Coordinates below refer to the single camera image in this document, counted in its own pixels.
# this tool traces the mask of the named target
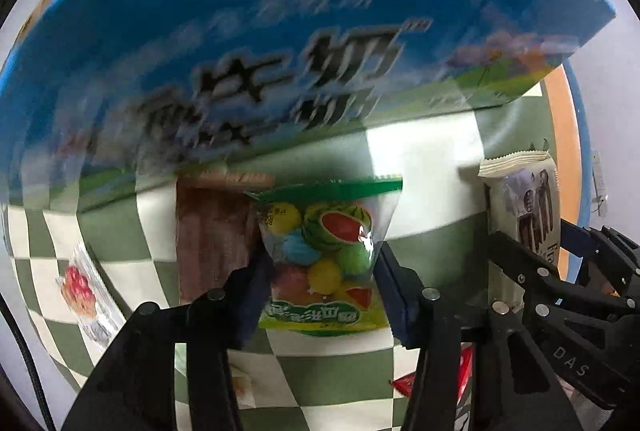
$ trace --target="candy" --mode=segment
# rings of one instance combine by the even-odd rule
[[[302,236],[318,251],[338,251],[370,237],[371,217],[356,205],[334,205],[317,208],[305,215]]]
[[[334,293],[342,283],[342,271],[330,257],[321,257],[307,272],[309,286],[322,295]]]
[[[305,266],[314,264],[322,255],[306,243],[300,229],[291,231],[283,238],[282,251],[290,262]]]
[[[294,205],[280,202],[271,206],[264,218],[264,224],[271,234],[284,236],[302,225],[302,217]]]
[[[342,247],[335,255],[335,260],[347,275],[366,274],[371,266],[371,253],[363,243]]]
[[[280,263],[276,265],[276,279],[273,286],[278,290],[279,296],[306,292],[309,290],[306,270],[297,265]]]

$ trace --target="white wall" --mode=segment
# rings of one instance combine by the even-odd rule
[[[609,193],[607,216],[592,214],[591,225],[640,241],[640,20],[626,0],[611,1],[617,17],[570,62]]]

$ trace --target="das logo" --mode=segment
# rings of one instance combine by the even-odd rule
[[[561,361],[565,366],[569,366],[578,377],[582,377],[587,371],[589,371],[589,366],[586,364],[578,364],[576,367],[575,357],[571,357],[566,354],[566,350],[562,346],[558,346],[558,349],[554,351],[554,357]]]

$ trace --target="robotic arm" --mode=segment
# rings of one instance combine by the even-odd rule
[[[474,345],[470,431],[581,431],[558,377],[601,408],[614,409],[606,431],[637,424],[638,245],[612,229],[582,229],[564,220],[561,241],[582,257],[583,268],[597,266],[620,297],[561,281],[556,267],[496,233],[484,252],[525,289],[522,314],[501,301],[488,309],[458,305],[424,287],[382,246],[374,275],[392,332],[405,347],[420,348],[402,431],[454,428],[462,342]],[[88,417],[94,431],[175,430],[178,342],[187,345],[193,431],[241,431],[226,350],[242,348],[253,334],[272,275],[262,252],[223,289],[191,305],[140,305],[95,366],[63,431],[85,429]]]

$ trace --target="printed label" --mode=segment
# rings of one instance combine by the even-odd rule
[[[286,301],[271,301],[265,308],[267,315],[279,321],[292,323],[356,323],[360,311],[349,303],[318,303],[307,306],[292,305]]]

